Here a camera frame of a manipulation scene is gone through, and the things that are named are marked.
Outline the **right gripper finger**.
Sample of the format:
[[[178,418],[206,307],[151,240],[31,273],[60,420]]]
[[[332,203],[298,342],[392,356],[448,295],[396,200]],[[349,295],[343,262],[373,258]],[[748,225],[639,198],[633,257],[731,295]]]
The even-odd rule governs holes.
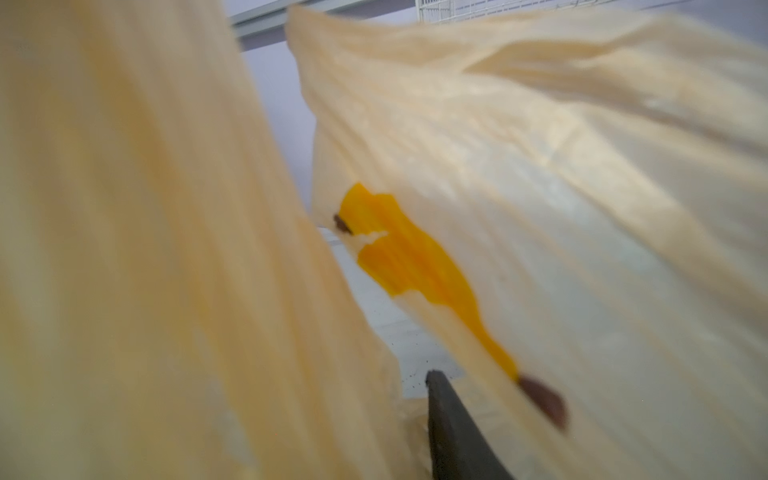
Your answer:
[[[436,480],[514,480],[495,455],[447,376],[430,370],[428,437]]]

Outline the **cream banana print plastic bag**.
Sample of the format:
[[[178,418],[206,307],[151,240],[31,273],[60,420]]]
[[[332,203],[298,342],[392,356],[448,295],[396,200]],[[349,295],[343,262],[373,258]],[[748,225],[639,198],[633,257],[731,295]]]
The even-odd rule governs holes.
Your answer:
[[[293,184],[215,1],[1,5],[1,475],[767,475],[767,51],[679,14],[293,7]]]

